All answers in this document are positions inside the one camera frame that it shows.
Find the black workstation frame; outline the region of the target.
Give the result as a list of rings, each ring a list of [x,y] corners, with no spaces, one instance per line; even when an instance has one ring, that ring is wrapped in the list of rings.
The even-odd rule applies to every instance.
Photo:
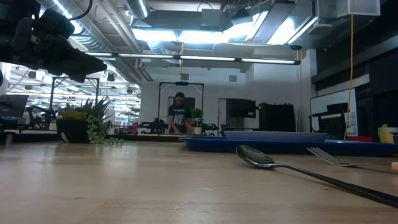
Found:
[[[158,124],[160,124],[160,108],[161,108],[161,94],[168,88],[169,85],[175,85],[175,86],[189,86],[189,85],[193,85],[195,87],[195,89],[201,93],[201,110],[203,110],[203,100],[204,100],[204,90],[205,90],[205,84],[204,83],[190,83],[190,82],[183,82],[183,81],[179,81],[179,82],[160,82],[159,83],[159,88],[158,88],[158,104],[157,104],[157,120],[158,120]]]
[[[69,77],[53,77],[46,116],[55,122],[60,119],[84,120],[100,96],[100,79],[85,80],[87,83],[77,83]]]

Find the fork with wooden handle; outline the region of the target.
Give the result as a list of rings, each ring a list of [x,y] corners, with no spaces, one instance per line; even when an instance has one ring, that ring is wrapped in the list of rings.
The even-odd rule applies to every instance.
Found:
[[[333,157],[332,155],[326,153],[322,149],[318,147],[308,147],[307,150],[314,154],[315,156],[319,157],[320,159],[323,159],[327,163],[334,165],[334,166],[340,166],[340,167],[360,167],[360,166],[387,166],[391,168],[394,172],[398,173],[398,162],[392,162],[391,164],[377,164],[377,163],[350,163],[350,162],[345,162],[337,159],[336,157]]]

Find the black cabinet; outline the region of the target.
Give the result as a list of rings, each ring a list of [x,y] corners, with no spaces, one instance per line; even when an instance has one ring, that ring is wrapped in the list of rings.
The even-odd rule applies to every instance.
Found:
[[[259,129],[262,131],[296,132],[295,112],[292,104],[258,106]]]

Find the yellow squeeze bottle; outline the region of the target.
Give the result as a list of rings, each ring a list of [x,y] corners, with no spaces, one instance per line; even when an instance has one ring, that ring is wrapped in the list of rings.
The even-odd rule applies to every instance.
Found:
[[[381,143],[394,144],[393,133],[395,128],[390,128],[387,124],[383,124],[378,128],[378,136]]]

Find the dark metal spoon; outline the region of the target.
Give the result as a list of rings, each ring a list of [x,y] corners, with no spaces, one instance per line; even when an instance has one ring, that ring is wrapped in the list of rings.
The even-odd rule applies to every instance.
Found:
[[[366,187],[362,187],[359,185],[343,182],[338,179],[334,179],[331,177],[327,177],[321,174],[317,174],[314,172],[311,172],[309,170],[301,169],[298,167],[294,166],[289,166],[289,165],[281,165],[281,164],[276,164],[275,161],[269,157],[268,155],[264,154],[263,152],[250,147],[250,146],[245,146],[245,145],[239,145],[236,148],[236,153],[237,155],[245,162],[250,164],[253,167],[259,168],[259,169],[268,169],[268,170],[274,170],[275,168],[286,168],[290,170],[294,170],[296,172],[299,172],[301,174],[308,175],[310,177],[313,177],[318,180],[322,180],[328,184],[334,185],[335,187],[341,188],[345,191],[351,192],[352,194],[355,194],[357,196],[367,198],[369,200],[388,205],[390,207],[398,208],[398,197],[387,194],[384,192],[380,192],[377,190],[369,189]]]

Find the black perforated rack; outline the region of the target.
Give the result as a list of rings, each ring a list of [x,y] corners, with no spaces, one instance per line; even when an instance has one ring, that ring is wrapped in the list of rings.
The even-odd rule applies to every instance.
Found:
[[[326,106],[310,104],[311,133],[327,133],[328,139],[343,139],[346,132],[347,103],[336,103]]]

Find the person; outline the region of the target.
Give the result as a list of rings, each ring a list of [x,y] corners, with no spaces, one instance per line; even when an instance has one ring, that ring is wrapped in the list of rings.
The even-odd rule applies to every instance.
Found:
[[[185,104],[185,95],[177,92],[167,113],[168,132],[171,134],[193,134],[191,109]]]

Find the small plant in white pot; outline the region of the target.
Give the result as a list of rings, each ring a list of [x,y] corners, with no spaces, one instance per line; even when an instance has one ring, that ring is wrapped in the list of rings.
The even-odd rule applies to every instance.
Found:
[[[202,135],[203,111],[199,108],[192,110],[193,132],[195,135]]]

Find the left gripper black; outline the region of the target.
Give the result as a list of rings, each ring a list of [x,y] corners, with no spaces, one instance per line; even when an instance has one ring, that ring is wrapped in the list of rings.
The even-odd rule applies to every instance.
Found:
[[[0,61],[64,73],[83,83],[87,75],[107,70],[100,59],[74,49],[61,35],[47,32],[39,19],[0,22]]]

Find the blue plastic tray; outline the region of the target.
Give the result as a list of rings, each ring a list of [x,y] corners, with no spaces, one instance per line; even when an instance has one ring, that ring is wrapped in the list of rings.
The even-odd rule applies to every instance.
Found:
[[[332,156],[394,157],[398,156],[398,144],[376,142],[337,141],[291,142],[231,140],[226,137],[191,136],[180,138],[191,151],[235,152],[239,145],[253,147],[265,154],[305,155],[309,147],[318,147]]]

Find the long ceiling light bar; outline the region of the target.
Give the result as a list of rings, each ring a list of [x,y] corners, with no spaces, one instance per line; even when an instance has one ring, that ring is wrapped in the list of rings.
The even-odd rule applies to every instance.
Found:
[[[273,58],[242,58],[242,57],[217,57],[217,56],[196,56],[196,55],[166,55],[166,54],[121,54],[107,52],[87,52],[86,54],[101,58],[143,58],[143,59],[166,59],[166,60],[201,60],[213,62],[234,62],[234,63],[263,63],[278,65],[300,65],[299,60],[285,60]]]

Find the black wall screen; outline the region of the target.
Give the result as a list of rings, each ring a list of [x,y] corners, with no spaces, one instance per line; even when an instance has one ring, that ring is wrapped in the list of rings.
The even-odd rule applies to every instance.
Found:
[[[226,114],[233,118],[255,118],[256,102],[246,99],[227,99]]]

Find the succulent plant in black pot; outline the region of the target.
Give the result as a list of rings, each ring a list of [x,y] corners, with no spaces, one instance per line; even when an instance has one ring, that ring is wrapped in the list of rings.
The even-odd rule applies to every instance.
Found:
[[[57,132],[62,140],[67,143],[122,145],[122,139],[108,137],[111,122],[105,122],[105,119],[108,118],[109,104],[108,97],[96,103],[87,99],[80,106],[67,103],[58,112],[56,120]]]

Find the white round plate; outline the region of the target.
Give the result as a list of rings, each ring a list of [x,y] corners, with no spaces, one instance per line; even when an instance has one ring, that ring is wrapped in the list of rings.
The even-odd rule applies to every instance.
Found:
[[[280,131],[225,131],[227,139],[243,141],[324,142],[327,133],[300,133]]]

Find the black computer monitor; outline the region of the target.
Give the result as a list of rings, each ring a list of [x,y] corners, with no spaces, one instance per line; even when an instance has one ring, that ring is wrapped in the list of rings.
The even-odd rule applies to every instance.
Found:
[[[28,95],[0,96],[0,132],[6,129],[17,129],[23,117]]]

